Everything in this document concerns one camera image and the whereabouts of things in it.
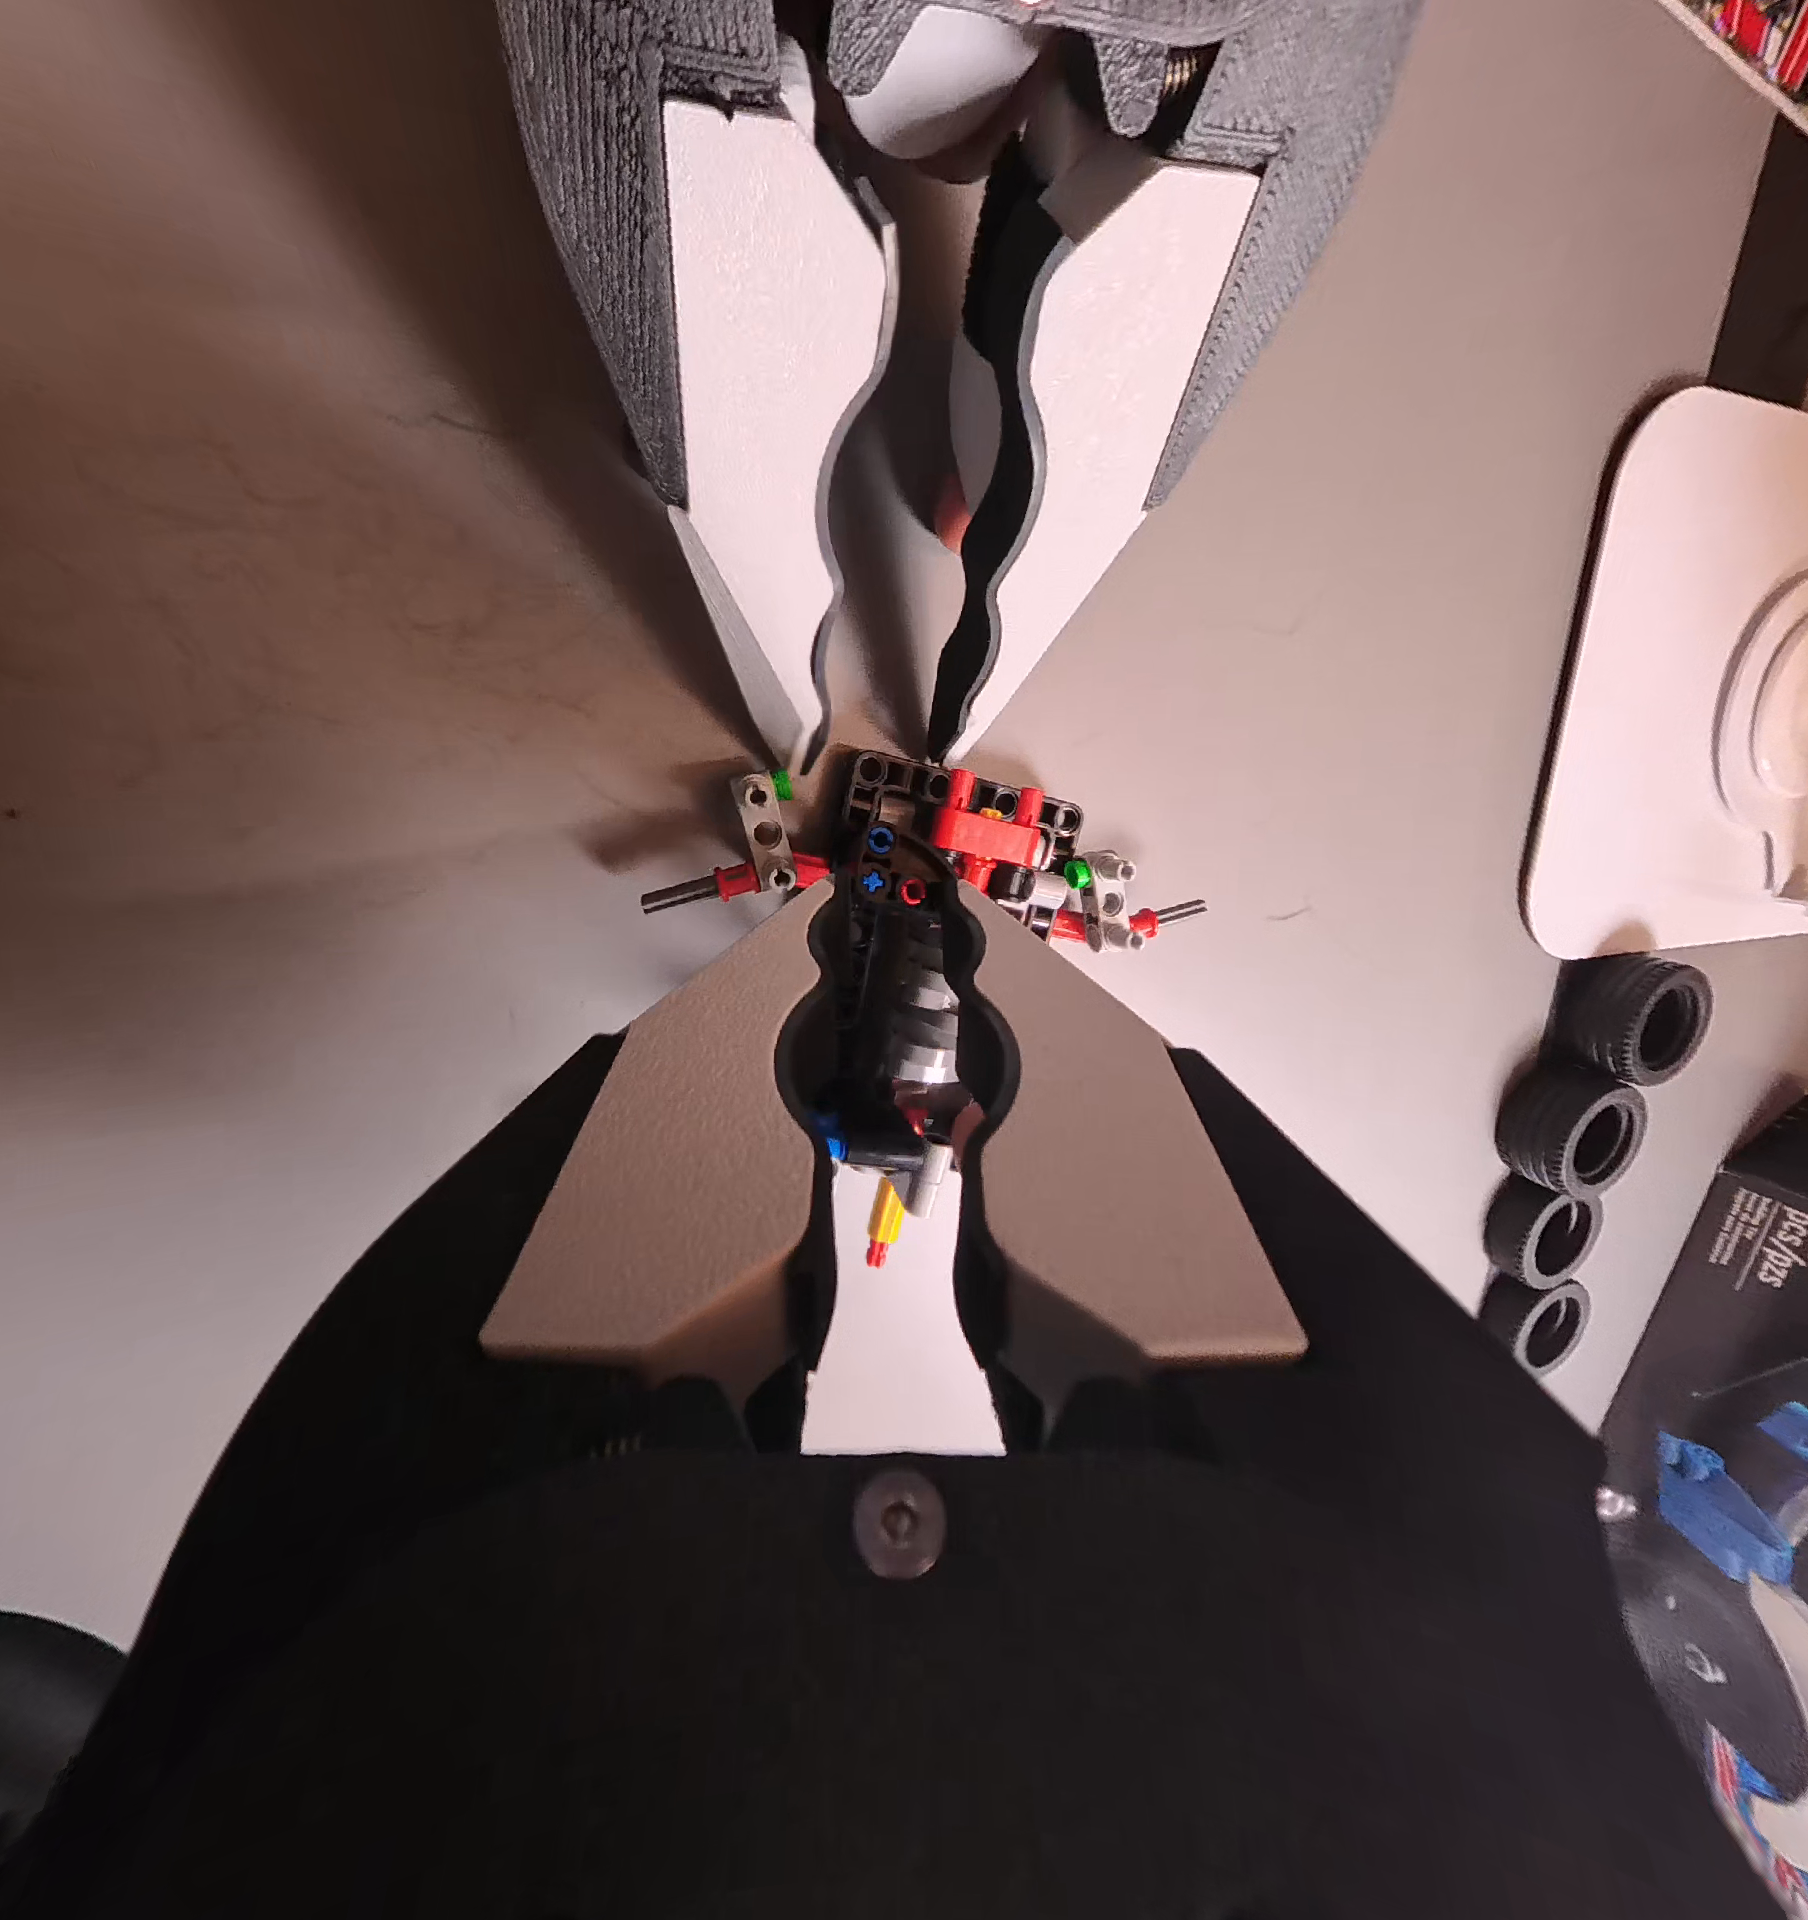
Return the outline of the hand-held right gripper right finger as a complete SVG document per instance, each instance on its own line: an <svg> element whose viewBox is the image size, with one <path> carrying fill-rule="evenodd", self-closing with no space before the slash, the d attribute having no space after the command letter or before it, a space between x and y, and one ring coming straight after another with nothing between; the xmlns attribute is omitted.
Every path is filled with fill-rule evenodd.
<svg viewBox="0 0 1808 1920"><path fill-rule="evenodd" d="M1021 1390L1306 1354L1170 1047L967 884L947 890L962 1153L955 1290Z"/></svg>

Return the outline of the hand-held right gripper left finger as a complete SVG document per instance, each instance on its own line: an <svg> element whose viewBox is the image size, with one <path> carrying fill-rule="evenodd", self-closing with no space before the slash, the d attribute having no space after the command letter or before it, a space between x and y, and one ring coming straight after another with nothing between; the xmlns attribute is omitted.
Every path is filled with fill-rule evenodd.
<svg viewBox="0 0 1808 1920"><path fill-rule="evenodd" d="M833 1306L832 1171L793 1089L820 879L630 1022L479 1335L501 1360L782 1369Z"/></svg>

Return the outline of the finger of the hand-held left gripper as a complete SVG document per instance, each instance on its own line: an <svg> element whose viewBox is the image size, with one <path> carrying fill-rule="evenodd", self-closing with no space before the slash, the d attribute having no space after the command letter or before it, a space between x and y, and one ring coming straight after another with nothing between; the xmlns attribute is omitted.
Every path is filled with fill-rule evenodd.
<svg viewBox="0 0 1808 1920"><path fill-rule="evenodd" d="M667 103L662 140L688 474L671 518L756 733L807 771L843 609L829 496L891 354L891 212L782 111Z"/></svg>
<svg viewBox="0 0 1808 1920"><path fill-rule="evenodd" d="M928 754L975 748L1141 527L1260 179L1090 141L987 175L955 357L964 599Z"/></svg>

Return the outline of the lego technic chassis assembly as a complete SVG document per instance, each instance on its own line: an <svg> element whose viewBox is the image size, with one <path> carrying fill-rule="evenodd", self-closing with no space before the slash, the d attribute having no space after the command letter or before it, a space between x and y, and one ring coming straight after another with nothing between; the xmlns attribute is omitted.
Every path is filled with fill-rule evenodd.
<svg viewBox="0 0 1808 1920"><path fill-rule="evenodd" d="M1078 804L940 762L857 757L822 855L800 853L789 834L788 771L741 772L730 791L745 861L648 891L640 904L652 916L838 884L836 1038L808 1122L833 1164L875 1173L866 1265L881 1269L907 1221L935 1210L973 1107L959 1071L960 1001L944 971L941 884L975 886L1040 943L1090 952L1138 952L1202 916L1206 902L1134 904L1135 864L1081 847Z"/></svg>

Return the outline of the black rubber lego tire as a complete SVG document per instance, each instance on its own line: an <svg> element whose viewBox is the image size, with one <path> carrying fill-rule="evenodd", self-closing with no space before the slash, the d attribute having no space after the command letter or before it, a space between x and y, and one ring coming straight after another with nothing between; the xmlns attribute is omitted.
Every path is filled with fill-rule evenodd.
<svg viewBox="0 0 1808 1920"><path fill-rule="evenodd" d="M1597 1195L1543 1187L1512 1173L1489 1200L1481 1248L1496 1274L1549 1291L1582 1271L1604 1219Z"/></svg>
<svg viewBox="0 0 1808 1920"><path fill-rule="evenodd" d="M1649 1089L1696 1060L1713 1015L1711 980L1692 964L1657 955L1583 959L1560 969L1543 1055Z"/></svg>
<svg viewBox="0 0 1808 1920"><path fill-rule="evenodd" d="M1477 1310L1486 1335L1531 1379L1564 1364L1583 1342L1587 1319L1589 1293L1576 1279L1534 1287L1499 1271L1488 1279Z"/></svg>
<svg viewBox="0 0 1808 1920"><path fill-rule="evenodd" d="M1632 1168L1648 1119L1637 1087L1582 1065L1539 1065L1507 1093L1493 1146L1512 1175L1589 1202Z"/></svg>

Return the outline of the dark lego set box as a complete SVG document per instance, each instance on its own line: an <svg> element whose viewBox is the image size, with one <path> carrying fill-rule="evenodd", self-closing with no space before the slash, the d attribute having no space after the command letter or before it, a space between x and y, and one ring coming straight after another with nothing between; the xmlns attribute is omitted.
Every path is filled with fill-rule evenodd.
<svg viewBox="0 0 1808 1920"><path fill-rule="evenodd" d="M1601 1439L1637 1657L1745 1857L1808 1916L1808 1098L1717 1171Z"/></svg>

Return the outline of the white plastic tray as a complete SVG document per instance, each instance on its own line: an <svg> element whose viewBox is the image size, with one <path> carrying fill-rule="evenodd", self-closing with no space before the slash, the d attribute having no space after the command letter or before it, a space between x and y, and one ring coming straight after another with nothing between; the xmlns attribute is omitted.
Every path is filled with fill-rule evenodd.
<svg viewBox="0 0 1808 1920"><path fill-rule="evenodd" d="M1560 960L1808 934L1808 410L1694 385L1623 443L1523 914Z"/></svg>

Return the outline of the colourful printed booklet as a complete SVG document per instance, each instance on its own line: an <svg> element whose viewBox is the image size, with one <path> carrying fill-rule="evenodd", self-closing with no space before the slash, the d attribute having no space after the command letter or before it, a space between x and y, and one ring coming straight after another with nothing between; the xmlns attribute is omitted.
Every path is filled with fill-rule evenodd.
<svg viewBox="0 0 1808 1920"><path fill-rule="evenodd" d="M1808 3L1677 3L1808 123Z"/></svg>

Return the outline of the black mesh office chair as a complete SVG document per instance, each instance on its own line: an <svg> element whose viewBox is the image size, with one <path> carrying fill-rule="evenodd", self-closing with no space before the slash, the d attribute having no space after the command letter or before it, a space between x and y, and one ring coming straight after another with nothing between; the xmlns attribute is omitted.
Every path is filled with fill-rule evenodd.
<svg viewBox="0 0 1808 1920"><path fill-rule="evenodd" d="M0 1866L95 1725L125 1651L70 1625L0 1613Z"/></svg>

